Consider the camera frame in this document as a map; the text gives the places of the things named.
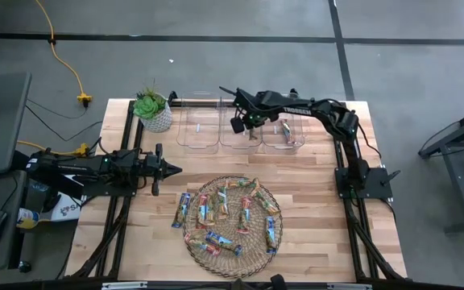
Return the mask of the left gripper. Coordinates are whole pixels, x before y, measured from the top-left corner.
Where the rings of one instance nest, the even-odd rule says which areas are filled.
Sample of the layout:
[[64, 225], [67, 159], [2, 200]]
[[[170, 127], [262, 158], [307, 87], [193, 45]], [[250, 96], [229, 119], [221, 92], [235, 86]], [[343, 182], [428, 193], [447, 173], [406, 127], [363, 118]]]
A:
[[160, 181], [181, 173], [182, 168], [170, 164], [166, 160], [163, 161], [163, 145], [161, 143], [157, 143], [155, 145], [155, 151], [147, 151], [143, 154], [144, 159], [140, 162], [139, 175], [143, 177], [151, 177], [153, 179], [151, 194], [153, 196], [158, 196], [160, 193]]

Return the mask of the white printed box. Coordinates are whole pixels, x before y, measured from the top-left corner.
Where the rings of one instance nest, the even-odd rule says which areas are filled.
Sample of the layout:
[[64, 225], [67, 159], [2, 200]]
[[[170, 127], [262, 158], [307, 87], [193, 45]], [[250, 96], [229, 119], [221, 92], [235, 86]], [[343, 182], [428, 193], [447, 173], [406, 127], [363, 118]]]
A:
[[60, 198], [50, 211], [51, 222], [66, 222], [78, 220], [81, 215], [82, 201], [64, 193], [58, 193]]

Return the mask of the clear plastic bin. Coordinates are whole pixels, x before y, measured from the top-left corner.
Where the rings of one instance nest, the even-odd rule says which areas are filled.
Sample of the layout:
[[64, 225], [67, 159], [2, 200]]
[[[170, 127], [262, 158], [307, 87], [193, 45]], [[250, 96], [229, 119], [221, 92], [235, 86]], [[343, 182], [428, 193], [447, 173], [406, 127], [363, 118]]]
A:
[[221, 98], [216, 93], [194, 91], [182, 96], [176, 141], [186, 153], [218, 152], [221, 108]]
[[257, 140], [249, 140], [249, 130], [235, 134], [230, 125], [230, 119], [234, 116], [235, 108], [232, 99], [220, 98], [220, 137], [219, 142], [226, 154], [251, 155], [259, 149], [262, 138], [260, 129], [255, 130]]
[[[287, 119], [296, 136], [296, 144], [288, 145], [280, 121]], [[303, 122], [300, 115], [279, 113], [275, 122], [267, 120], [261, 127], [264, 151], [271, 155], [293, 155], [305, 144]]]

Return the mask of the blue-wrapped granola bar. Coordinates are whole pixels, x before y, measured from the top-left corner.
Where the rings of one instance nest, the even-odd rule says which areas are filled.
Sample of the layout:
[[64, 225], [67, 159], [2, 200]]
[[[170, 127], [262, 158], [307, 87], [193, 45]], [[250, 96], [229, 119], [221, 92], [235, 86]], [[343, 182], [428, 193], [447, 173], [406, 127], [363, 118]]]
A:
[[267, 216], [265, 218], [265, 233], [266, 233], [266, 244], [267, 244], [267, 253], [275, 254], [276, 250], [276, 230], [275, 230], [275, 220], [272, 216]]
[[180, 228], [184, 224], [184, 220], [189, 211], [191, 196], [189, 193], [182, 193], [177, 206], [175, 217], [172, 222], [172, 228]]
[[205, 236], [205, 240], [213, 244], [214, 246], [221, 247], [223, 249], [233, 252], [235, 256], [240, 256], [242, 254], [242, 246], [240, 244], [233, 242], [228, 238], [225, 238], [224, 236], [221, 236], [220, 234], [217, 234], [213, 231], [209, 231], [207, 233], [207, 235]]

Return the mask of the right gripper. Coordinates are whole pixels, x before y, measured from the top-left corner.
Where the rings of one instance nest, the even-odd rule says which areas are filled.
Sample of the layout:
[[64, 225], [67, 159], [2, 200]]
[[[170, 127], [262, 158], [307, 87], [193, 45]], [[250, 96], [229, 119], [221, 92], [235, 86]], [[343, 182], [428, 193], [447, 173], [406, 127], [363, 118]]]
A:
[[275, 122], [279, 119], [277, 109], [263, 107], [259, 96], [253, 96], [240, 88], [232, 91], [220, 86], [219, 89], [234, 96], [232, 106], [235, 112], [230, 119], [230, 125], [235, 134], [242, 133], [244, 130], [260, 129], [267, 120]]

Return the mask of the silver metal bracket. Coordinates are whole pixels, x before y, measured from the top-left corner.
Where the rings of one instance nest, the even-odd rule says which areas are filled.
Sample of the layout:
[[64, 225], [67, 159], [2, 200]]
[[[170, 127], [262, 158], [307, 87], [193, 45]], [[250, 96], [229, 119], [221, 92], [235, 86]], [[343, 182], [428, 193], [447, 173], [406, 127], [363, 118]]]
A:
[[373, 290], [370, 284], [329, 283], [327, 290]]
[[124, 281], [103, 283], [101, 290], [141, 290], [147, 289], [147, 281]]

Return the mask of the round woven placemat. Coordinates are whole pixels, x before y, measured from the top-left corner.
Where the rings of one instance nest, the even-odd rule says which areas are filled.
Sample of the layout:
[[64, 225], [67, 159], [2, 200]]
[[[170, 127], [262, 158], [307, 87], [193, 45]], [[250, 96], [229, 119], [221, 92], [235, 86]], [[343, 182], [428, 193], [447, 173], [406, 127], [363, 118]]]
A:
[[[184, 241], [184, 245], [186, 246], [189, 254], [200, 267], [203, 267], [206, 271], [209, 271], [214, 275], [225, 278], [244, 278], [262, 271], [275, 258], [283, 237], [283, 217], [281, 208], [273, 194], [261, 185], [260, 181], [257, 188], [228, 188], [227, 199], [229, 216], [226, 219], [218, 218], [218, 190], [221, 187], [226, 186], [226, 181], [228, 179], [239, 178], [247, 177], [220, 176], [203, 185], [196, 193], [190, 194], [190, 206], [188, 208], [184, 224], [181, 227], [183, 229], [183, 240], [187, 233], [205, 240], [207, 233], [209, 231], [213, 231], [242, 246], [242, 253], [240, 256], [235, 256], [233, 252], [221, 247], [219, 247], [222, 250], [221, 254], [218, 256], [212, 256], [203, 250], [188, 245]], [[255, 199], [251, 197], [254, 190], [260, 190], [262, 194], [280, 210], [278, 214], [272, 216], [275, 220], [277, 250], [275, 254], [267, 253], [265, 238], [265, 218], [270, 215]], [[207, 196], [214, 198], [216, 219], [213, 226], [206, 226], [204, 229], [197, 229], [197, 206], [199, 196], [202, 194], [206, 194]], [[241, 212], [241, 199], [243, 197], [250, 197], [252, 200], [250, 207], [250, 232], [248, 234], [240, 234], [237, 232]]]

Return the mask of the red-wrapped granola bar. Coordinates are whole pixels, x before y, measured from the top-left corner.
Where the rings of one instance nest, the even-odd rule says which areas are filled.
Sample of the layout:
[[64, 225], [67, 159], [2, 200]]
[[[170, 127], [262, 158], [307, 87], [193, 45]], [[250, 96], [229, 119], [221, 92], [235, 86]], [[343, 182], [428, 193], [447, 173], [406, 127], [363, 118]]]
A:
[[282, 119], [280, 121], [284, 137], [286, 138], [286, 142], [288, 145], [295, 145], [296, 144], [296, 136], [295, 133], [293, 132], [292, 128], [289, 125], [289, 122], [287, 119]]
[[248, 234], [250, 232], [251, 202], [250, 197], [243, 197], [241, 199], [241, 212], [237, 228], [237, 232], [240, 234]]
[[207, 253], [209, 253], [212, 256], [218, 256], [221, 254], [221, 249], [218, 246], [214, 246], [202, 238], [197, 238], [195, 236], [192, 236], [190, 233], [187, 233], [184, 236], [184, 241], [193, 247], [196, 247], [197, 249], [203, 250]]
[[199, 196], [197, 206], [197, 229], [206, 228], [207, 200], [208, 196], [206, 194]]

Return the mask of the succulent in patterned white pot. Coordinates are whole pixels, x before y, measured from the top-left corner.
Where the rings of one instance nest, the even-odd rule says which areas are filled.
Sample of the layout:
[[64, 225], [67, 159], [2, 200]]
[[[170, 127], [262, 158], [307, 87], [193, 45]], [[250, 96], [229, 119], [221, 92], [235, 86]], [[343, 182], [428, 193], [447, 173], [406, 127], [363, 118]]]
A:
[[135, 94], [133, 114], [139, 118], [144, 129], [152, 133], [165, 132], [172, 125], [168, 99], [159, 93], [154, 81]]

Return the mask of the plastic bottle yellow label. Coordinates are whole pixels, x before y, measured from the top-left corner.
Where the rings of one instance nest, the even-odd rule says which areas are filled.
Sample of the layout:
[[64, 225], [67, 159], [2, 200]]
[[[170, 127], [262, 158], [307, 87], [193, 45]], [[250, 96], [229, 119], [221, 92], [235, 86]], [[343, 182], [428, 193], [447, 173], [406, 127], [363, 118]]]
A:
[[17, 222], [16, 222], [16, 227], [20, 229], [33, 229], [36, 227], [36, 225], [39, 223], [39, 213], [29, 210], [29, 209], [24, 209], [20, 208], [18, 217], [17, 217]]

